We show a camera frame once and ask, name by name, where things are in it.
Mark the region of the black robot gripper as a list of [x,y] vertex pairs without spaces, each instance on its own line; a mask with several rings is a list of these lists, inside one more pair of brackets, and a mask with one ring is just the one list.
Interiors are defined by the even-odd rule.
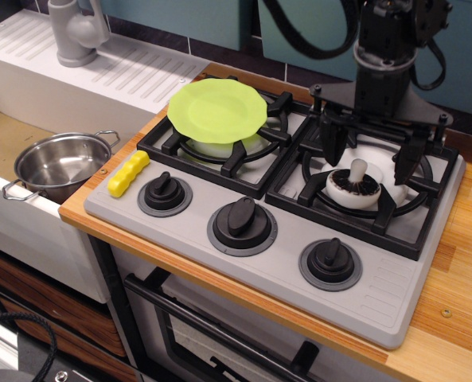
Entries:
[[[356,80],[350,83],[314,84],[310,94],[316,103],[341,107],[357,115],[383,122],[396,122],[415,129],[451,127],[451,114],[428,103],[412,87],[412,61],[397,64],[380,60],[370,64],[357,61]],[[324,158],[335,166],[345,151],[345,127],[338,119],[323,112],[319,139]],[[403,185],[415,172],[427,148],[426,135],[413,135],[401,145],[395,159],[395,184]]]

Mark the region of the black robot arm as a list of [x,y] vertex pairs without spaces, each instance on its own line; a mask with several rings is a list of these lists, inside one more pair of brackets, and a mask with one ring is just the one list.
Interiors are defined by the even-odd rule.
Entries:
[[441,147],[444,131],[453,123],[451,115],[416,93],[437,88],[446,74],[441,72],[431,84],[420,84],[415,70],[422,48],[429,48],[440,66],[446,65],[434,36],[447,27],[452,5],[448,1],[344,1],[346,38],[330,50],[305,39],[277,1],[267,1],[265,6],[287,42],[301,54],[325,60],[353,52],[355,81],[310,87],[311,110],[319,117],[326,161],[332,166],[339,163],[352,133],[390,138],[401,145],[394,160],[395,183],[407,183],[422,157]]

